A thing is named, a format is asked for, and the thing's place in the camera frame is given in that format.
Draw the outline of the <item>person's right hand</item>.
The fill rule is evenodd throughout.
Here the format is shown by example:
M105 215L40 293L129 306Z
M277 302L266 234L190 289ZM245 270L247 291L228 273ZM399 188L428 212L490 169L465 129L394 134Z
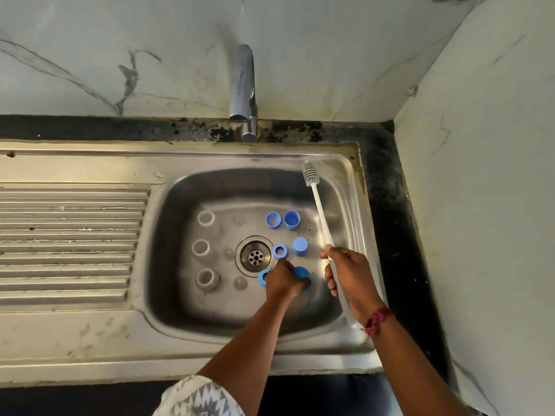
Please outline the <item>person's right hand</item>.
M365 325L371 314L385 306L371 273L368 259L361 253L348 249L348 261L336 263L337 277L349 301L355 319ZM337 296L336 283L329 264L325 268L325 278L333 296Z

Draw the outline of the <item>white bottle brush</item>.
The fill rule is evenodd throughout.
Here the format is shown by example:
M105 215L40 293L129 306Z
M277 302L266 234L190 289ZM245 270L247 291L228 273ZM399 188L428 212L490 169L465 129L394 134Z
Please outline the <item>white bottle brush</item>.
M323 210L323 203L321 201L319 192L318 192L318 184L320 183L320 176L319 173L315 167L315 164L312 162L312 160L306 160L303 164L302 164L302 175L304 177L305 183L308 187L310 187L312 189L313 195L314 195L314 199L315 199L315 203L316 203L316 208L320 217L320 221L321 221L321 226L322 226L322 230L323 230L323 237L325 240L325 244L330 244L332 246L334 246L334 241L332 239L331 236L331 232L329 230L329 225ZM361 328L361 324L359 322L357 322L357 320L355 319L351 307L349 305L349 301L347 300L343 289L339 283L338 277L337 277L337 267L336 267L336 263L334 262L333 259L328 258L328 264L329 264L329 268L332 272L332 276L333 279L336 283L336 290L337 290L337 297L338 300L341 304L341 308L343 310L343 314L346 317L346 321L349 325L349 327L351 328L355 328L355 329L359 329Z

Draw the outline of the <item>person's left forearm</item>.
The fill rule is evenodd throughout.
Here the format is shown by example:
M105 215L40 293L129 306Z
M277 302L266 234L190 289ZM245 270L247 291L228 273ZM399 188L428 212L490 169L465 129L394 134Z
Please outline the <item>person's left forearm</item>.
M280 289L270 293L245 327L198 371L223 387L245 416L257 416L284 315L300 294Z

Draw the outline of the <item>person's right forearm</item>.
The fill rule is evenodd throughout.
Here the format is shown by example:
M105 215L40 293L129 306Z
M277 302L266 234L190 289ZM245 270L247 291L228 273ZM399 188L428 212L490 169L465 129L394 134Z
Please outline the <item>person's right forearm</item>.
M394 315L369 337L403 416L471 416Z

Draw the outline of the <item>metal drain strainer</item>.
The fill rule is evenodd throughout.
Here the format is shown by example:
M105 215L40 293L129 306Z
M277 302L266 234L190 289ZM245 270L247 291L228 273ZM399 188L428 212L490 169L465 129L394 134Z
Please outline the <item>metal drain strainer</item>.
M263 270L271 270L277 259L273 255L274 244L263 236L244 238L235 250L234 262L243 275L257 278Z

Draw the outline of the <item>red wrist thread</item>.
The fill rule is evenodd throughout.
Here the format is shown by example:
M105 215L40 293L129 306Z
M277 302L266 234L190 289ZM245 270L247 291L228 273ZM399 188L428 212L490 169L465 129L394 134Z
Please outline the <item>red wrist thread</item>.
M360 328L360 331L369 336L375 335L380 331L382 323L392 316L392 311L387 306L382 306L371 314L364 327Z

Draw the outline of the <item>clear glass bottle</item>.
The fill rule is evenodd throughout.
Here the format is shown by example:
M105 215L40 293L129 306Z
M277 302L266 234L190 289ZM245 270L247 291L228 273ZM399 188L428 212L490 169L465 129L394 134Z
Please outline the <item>clear glass bottle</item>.
M209 267L201 268L194 276L196 287L205 294L218 290L222 283L227 283L224 280L226 280L226 278L218 271ZM247 286L248 281L246 278L237 277L232 281L232 287L239 292L246 290Z
M221 247L204 238L196 239L191 245L195 259L201 263L211 264L219 259L231 261L235 259L235 251L229 247Z
M204 229L220 229L228 226L240 227L245 224L245 217L236 212L213 213L204 209L198 213L197 221Z

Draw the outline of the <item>white patterned garment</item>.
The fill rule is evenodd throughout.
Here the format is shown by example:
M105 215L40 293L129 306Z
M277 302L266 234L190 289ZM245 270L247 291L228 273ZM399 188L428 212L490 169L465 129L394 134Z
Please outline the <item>white patterned garment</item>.
M225 388L195 374L166 389L152 416L245 416L245 413Z

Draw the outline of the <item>chrome faucet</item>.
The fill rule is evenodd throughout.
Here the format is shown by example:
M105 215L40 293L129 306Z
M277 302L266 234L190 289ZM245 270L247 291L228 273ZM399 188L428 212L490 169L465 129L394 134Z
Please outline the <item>chrome faucet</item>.
M255 93L254 55L251 47L240 44L235 50L229 121L242 125L241 138L258 138L258 105Z

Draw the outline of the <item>stainless steel sink with drainboard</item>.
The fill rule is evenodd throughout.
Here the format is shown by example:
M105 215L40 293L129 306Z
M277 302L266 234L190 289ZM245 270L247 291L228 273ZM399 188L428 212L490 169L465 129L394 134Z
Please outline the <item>stainless steel sink with drainboard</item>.
M312 160L333 241L365 254L382 294L366 182L356 143L0 141L0 386L179 379L198 371L265 300L234 260L205 264L204 238L236 250L248 236L313 278L286 312L272 375L381 370L349 327L318 254L325 244ZM198 213L236 212L240 227L204 229ZM298 211L294 231L283 214ZM309 242L304 257L295 238ZM205 294L204 267L226 280ZM244 291L232 287L246 278Z

